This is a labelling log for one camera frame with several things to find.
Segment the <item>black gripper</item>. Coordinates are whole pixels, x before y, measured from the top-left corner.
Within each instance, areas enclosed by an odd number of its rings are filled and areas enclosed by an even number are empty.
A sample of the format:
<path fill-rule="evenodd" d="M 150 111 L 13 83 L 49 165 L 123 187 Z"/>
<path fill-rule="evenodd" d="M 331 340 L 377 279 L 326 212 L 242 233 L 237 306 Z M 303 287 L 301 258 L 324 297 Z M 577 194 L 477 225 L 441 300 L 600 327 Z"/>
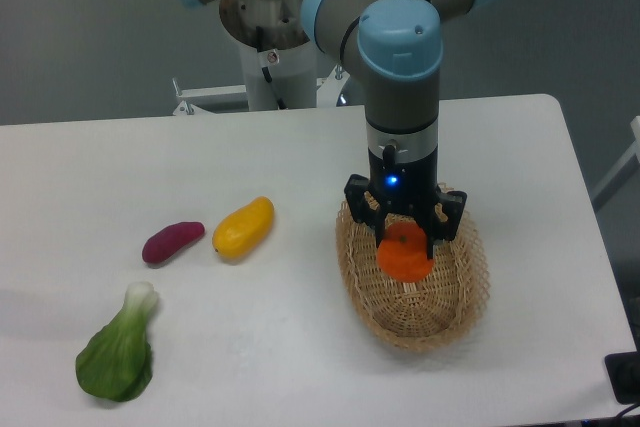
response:
<path fill-rule="evenodd" d="M 426 255 L 432 260 L 437 244 L 456 238 L 467 193 L 437 185 L 438 149 L 418 161 L 397 163 L 389 169 L 371 152 L 368 160 L 370 178 L 351 174 L 344 187 L 353 221 L 372 229 L 379 246 L 389 213 L 411 216 L 410 206 L 416 212 L 427 212 Z"/>

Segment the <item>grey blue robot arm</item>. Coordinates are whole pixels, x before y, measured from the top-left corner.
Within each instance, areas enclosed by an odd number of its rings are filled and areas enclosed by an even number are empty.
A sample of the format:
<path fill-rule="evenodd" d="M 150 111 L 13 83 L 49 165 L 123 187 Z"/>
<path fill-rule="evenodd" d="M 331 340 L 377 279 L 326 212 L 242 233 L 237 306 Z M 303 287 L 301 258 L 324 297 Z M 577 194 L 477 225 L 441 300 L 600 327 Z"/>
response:
<path fill-rule="evenodd" d="M 466 203 L 437 184 L 441 25 L 493 1 L 182 0 L 218 4 L 254 111 L 315 106 L 318 53 L 361 84 L 370 173 L 345 186 L 352 218 L 382 240 L 389 214 L 410 217 L 426 254 L 454 239 Z"/>

